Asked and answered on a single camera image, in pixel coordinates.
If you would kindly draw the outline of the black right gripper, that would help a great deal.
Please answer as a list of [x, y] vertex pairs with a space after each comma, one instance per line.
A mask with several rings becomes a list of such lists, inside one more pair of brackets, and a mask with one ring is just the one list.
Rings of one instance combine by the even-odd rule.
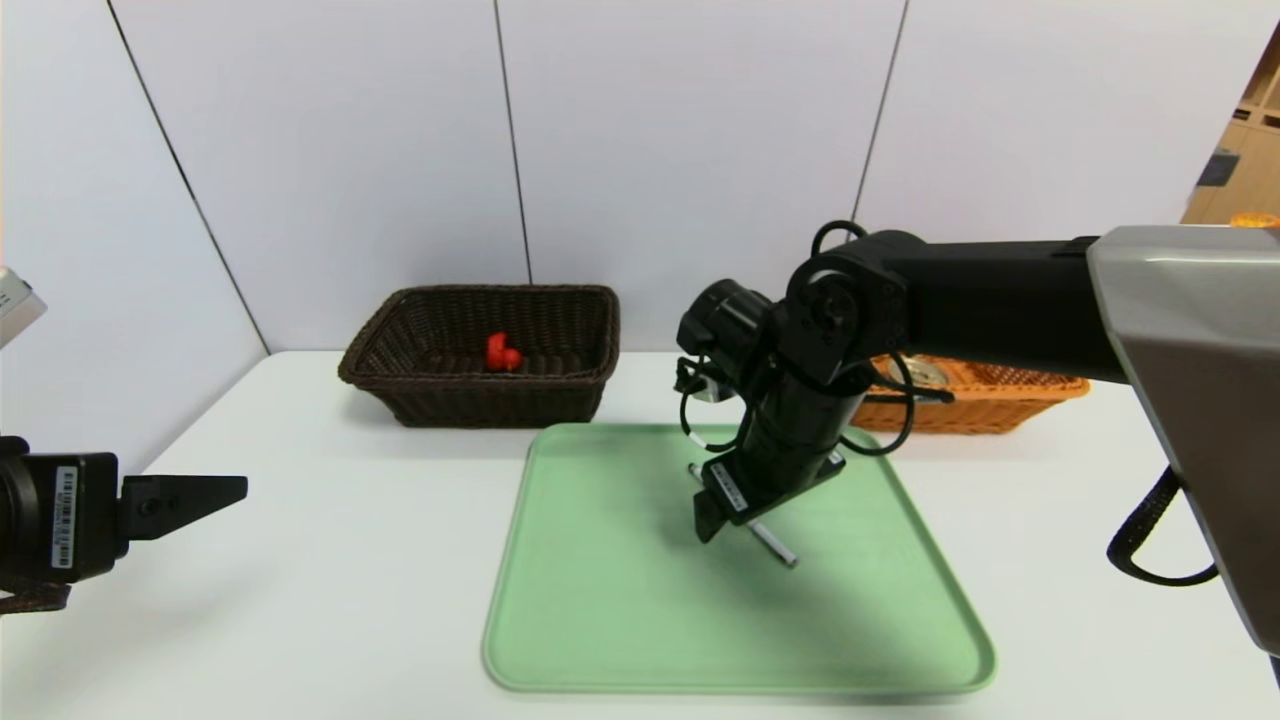
[[780, 384], [751, 402], [745, 437], [701, 470], [692, 496], [696, 538], [710, 543], [726, 523], [744, 525], [837, 477], [840, 441], [865, 395], [828, 395]]

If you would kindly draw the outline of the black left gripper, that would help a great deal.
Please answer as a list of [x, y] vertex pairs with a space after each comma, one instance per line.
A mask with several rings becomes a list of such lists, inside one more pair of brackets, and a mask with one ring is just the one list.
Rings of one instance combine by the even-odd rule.
[[69, 585], [102, 575], [124, 541], [155, 541], [244, 500], [247, 477], [125, 477], [110, 452], [33, 454], [4, 436], [1, 566], [24, 582]]

